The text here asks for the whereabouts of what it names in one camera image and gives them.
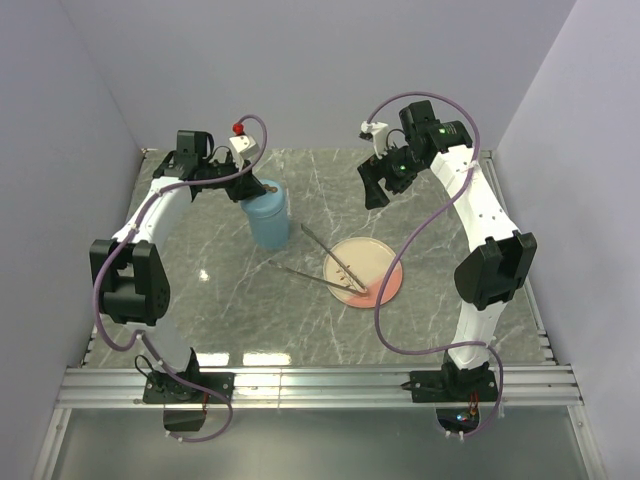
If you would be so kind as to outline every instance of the blue lid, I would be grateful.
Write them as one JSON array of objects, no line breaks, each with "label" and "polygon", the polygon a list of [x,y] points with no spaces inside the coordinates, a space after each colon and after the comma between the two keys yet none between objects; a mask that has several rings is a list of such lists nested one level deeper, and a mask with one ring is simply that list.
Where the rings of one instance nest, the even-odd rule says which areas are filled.
[{"label": "blue lid", "polygon": [[286,201],[286,195],[284,189],[279,183],[273,180],[260,180],[261,183],[269,185],[270,187],[276,187],[277,192],[267,192],[259,197],[250,198],[249,200],[242,200],[240,206],[247,215],[255,218],[270,217],[278,213],[284,207]]}]

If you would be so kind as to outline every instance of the beige plate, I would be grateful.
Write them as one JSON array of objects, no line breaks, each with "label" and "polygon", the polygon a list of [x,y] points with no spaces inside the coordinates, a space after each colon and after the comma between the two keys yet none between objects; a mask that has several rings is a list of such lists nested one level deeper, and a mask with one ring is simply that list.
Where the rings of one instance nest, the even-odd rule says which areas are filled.
[{"label": "beige plate", "polygon": [[[353,295],[333,287],[327,287],[334,297],[347,305],[357,308],[373,308],[380,290],[380,284],[396,254],[389,246],[379,240],[368,237],[355,237],[343,240],[331,251],[367,286],[366,296]],[[324,259],[323,276],[325,280],[361,290],[345,274],[329,255]],[[391,300],[402,284],[402,265],[398,264],[389,279],[382,303]]]}]

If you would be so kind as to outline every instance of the red object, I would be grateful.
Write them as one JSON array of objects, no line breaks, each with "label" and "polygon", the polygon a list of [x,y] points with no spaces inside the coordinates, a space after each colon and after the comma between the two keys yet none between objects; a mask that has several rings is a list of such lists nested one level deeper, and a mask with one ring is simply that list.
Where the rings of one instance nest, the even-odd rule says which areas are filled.
[{"label": "red object", "polygon": [[244,125],[241,123],[234,123],[232,130],[236,135],[244,135]]}]

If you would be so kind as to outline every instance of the gray floor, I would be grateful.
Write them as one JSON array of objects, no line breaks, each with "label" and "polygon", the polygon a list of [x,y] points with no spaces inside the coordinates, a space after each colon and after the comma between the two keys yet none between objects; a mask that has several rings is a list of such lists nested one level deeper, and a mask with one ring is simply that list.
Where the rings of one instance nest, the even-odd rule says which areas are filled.
[{"label": "gray floor", "polygon": [[444,439],[430,408],[240,410],[211,442],[180,445],[162,433],[159,411],[75,410],[53,478],[588,478],[566,407],[507,409],[464,444]]},{"label": "gray floor", "polygon": [[[373,328],[371,310],[346,307],[329,291],[267,265],[275,260],[322,275],[324,254],[297,225],[304,221],[326,243],[374,237],[398,249],[407,235],[447,200],[442,186],[424,172],[385,209],[368,212],[356,166],[368,149],[272,150],[256,168],[280,182],[289,196],[291,239],[269,253],[251,239],[246,216],[224,191],[200,194],[170,235],[162,258],[172,289],[169,309],[203,365],[385,364],[439,362],[437,356],[403,357],[386,350]],[[164,152],[143,163],[131,211],[144,197]],[[453,270],[468,254],[454,210],[441,216],[414,242],[403,259],[398,296],[383,308],[383,328],[395,345],[425,348],[452,340],[460,299]],[[128,335],[110,324],[121,343]],[[502,315],[496,348],[507,363],[544,360],[526,295],[518,292]],[[131,367],[137,349],[108,351],[97,340],[89,367]]]}]

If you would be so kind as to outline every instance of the gray marble tabletop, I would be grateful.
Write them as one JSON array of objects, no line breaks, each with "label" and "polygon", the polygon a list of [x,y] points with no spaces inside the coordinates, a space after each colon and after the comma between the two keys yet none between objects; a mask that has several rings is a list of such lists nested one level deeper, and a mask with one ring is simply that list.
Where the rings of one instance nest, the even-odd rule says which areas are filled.
[{"label": "gray marble tabletop", "polygon": [[[267,252],[253,242],[247,217],[223,190],[198,195],[169,236],[162,260],[171,283],[168,314],[198,352],[203,365],[295,365],[438,363],[441,357],[404,357],[384,348],[374,331],[373,311],[340,303],[323,285],[287,275],[271,258],[322,276],[325,254],[299,229],[304,221],[327,244],[373,237],[397,250],[431,212],[447,200],[430,172],[382,210],[367,211],[356,166],[369,149],[271,150],[256,176],[286,189],[291,238],[285,249]],[[130,214],[151,182],[164,152],[149,152],[135,187]],[[466,257],[466,236],[451,209],[425,229],[405,254],[404,281],[382,310],[383,329],[394,345],[423,349],[449,343],[460,299],[454,268]],[[120,343],[129,334],[107,319]],[[494,342],[506,363],[539,363],[537,327],[523,290],[505,309]],[[137,347],[108,350],[97,339],[89,367],[133,365]]]}]

